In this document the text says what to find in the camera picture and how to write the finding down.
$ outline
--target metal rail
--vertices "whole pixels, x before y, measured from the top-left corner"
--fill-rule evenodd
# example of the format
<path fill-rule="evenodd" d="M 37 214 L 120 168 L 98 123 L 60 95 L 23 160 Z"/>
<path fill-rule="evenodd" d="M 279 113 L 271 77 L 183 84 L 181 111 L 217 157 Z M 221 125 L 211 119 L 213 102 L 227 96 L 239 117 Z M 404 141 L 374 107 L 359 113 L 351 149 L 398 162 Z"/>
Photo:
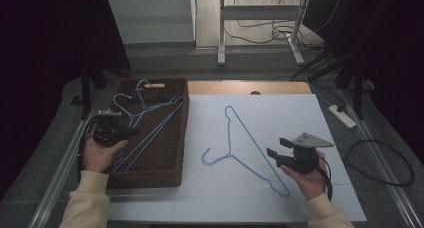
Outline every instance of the metal rail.
<path fill-rule="evenodd" d="M 337 90 L 339 94 L 342 96 L 342 99 L 344 99 L 346 103 L 346 109 L 349 115 L 352 117 L 352 119 L 356 122 L 358 125 L 358 131 L 359 135 L 362 139 L 373 139 L 373 136 L 371 132 L 368 130 L 367 125 L 364 121 L 360 120 L 356 113 L 354 112 L 352 106 L 352 100 L 350 99 L 349 95 L 345 94 L 345 90 Z M 379 147 L 375 143 L 369 143 L 369 148 L 367 149 L 369 152 L 369 155 L 371 159 L 374 161 L 377 170 L 379 171 L 380 175 L 383 179 L 390 182 L 398 183 L 396 176 L 394 175 L 392 169 L 390 168 L 390 165 L 387 163 L 386 159 L 384 159 Z M 409 227 L 414 228 L 422 228 L 423 224 L 420 221 L 417 212 L 415 211 L 415 208 L 411 201 L 409 200 L 405 190 L 402 187 L 398 186 L 386 186 L 390 195 L 393 198 L 393 201 L 395 202 L 397 208 L 399 209 L 399 212 L 401 213 L 403 219 L 405 220 L 405 223 Z"/>
<path fill-rule="evenodd" d="M 47 224 L 48 219 L 50 218 L 51 212 L 56 204 L 56 201 L 62 191 L 63 185 L 65 184 L 66 179 L 68 178 L 69 171 L 71 170 L 72 164 L 75 161 L 75 158 L 78 153 L 79 138 L 81 133 L 84 130 L 85 125 L 87 124 L 90 117 L 95 114 L 95 107 L 98 107 L 100 104 L 101 96 L 97 93 L 93 94 L 94 106 L 88 114 L 87 118 L 83 121 L 80 121 L 75 135 L 72 137 L 69 142 L 68 147 L 65 150 L 65 153 L 60 161 L 53 178 L 50 181 L 49 186 L 44 192 L 43 198 L 41 199 L 37 210 L 34 213 L 28 227 L 32 228 L 42 228 Z"/>

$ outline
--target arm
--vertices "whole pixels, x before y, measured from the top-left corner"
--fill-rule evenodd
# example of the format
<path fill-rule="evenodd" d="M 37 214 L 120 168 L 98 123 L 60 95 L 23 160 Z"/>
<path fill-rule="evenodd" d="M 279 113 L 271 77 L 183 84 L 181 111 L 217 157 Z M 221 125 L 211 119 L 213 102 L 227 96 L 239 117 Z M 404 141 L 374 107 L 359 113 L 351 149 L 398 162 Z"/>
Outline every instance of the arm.
<path fill-rule="evenodd" d="M 113 147 L 102 147 L 89 138 L 84 147 L 84 169 L 78 188 L 70 193 L 61 228 L 106 227 L 110 200 L 106 195 L 109 176 L 103 174 L 113 156 L 128 142 L 121 141 Z"/>
<path fill-rule="evenodd" d="M 322 158 L 319 159 L 319 166 L 326 171 L 324 153 L 317 151 L 317 155 Z M 310 214 L 308 227 L 353 227 L 346 215 L 342 211 L 336 210 L 328 200 L 325 193 L 324 179 L 317 170 L 308 174 L 299 174 L 284 165 L 281 166 L 281 169 L 296 181 L 300 191 L 306 198 L 306 206 Z"/>

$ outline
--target gripper camera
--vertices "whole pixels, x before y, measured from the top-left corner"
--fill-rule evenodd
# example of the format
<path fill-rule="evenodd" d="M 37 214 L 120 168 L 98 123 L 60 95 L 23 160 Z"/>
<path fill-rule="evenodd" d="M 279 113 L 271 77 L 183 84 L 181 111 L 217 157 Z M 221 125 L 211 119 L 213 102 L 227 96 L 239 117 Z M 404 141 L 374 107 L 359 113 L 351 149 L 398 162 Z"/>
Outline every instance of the gripper camera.
<path fill-rule="evenodd" d="M 320 139 L 308 133 L 303 133 L 293 141 L 280 138 L 280 144 L 293 148 L 293 157 L 277 154 L 276 151 L 266 148 L 269 157 L 275 159 L 277 167 L 285 165 L 300 174 L 307 174 L 318 167 L 316 147 L 332 147 L 333 143 Z"/>
<path fill-rule="evenodd" d="M 97 126 L 93 140 L 102 146 L 111 147 L 121 140 L 128 140 L 138 134 L 138 128 L 119 128 L 121 121 L 120 112 L 100 111 L 94 119 Z"/>

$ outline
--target person's left hand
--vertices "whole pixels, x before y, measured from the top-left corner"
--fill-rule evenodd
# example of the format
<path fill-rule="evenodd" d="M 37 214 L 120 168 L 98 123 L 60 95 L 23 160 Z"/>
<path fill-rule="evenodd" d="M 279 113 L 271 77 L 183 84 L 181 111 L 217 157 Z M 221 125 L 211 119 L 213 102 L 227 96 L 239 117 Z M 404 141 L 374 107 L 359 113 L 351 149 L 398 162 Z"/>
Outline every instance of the person's left hand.
<path fill-rule="evenodd" d="M 127 140 L 118 142 L 112 147 L 97 144 L 93 137 L 88 138 L 84 144 L 83 164 L 84 170 L 102 173 L 112 163 L 116 153 L 128 144 Z"/>

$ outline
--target black curtain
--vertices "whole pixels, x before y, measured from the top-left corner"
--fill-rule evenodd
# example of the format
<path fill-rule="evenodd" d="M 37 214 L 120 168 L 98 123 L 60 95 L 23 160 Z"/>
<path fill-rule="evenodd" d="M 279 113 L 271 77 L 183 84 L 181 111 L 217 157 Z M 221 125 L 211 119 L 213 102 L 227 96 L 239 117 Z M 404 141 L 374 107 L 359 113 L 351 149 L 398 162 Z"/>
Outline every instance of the black curtain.
<path fill-rule="evenodd" d="M 0 12 L 3 197 L 82 63 L 130 66 L 108 0 L 0 0 Z"/>
<path fill-rule="evenodd" d="M 369 38 L 364 71 L 373 82 L 372 99 L 415 154 L 424 161 L 423 0 L 391 0 Z"/>

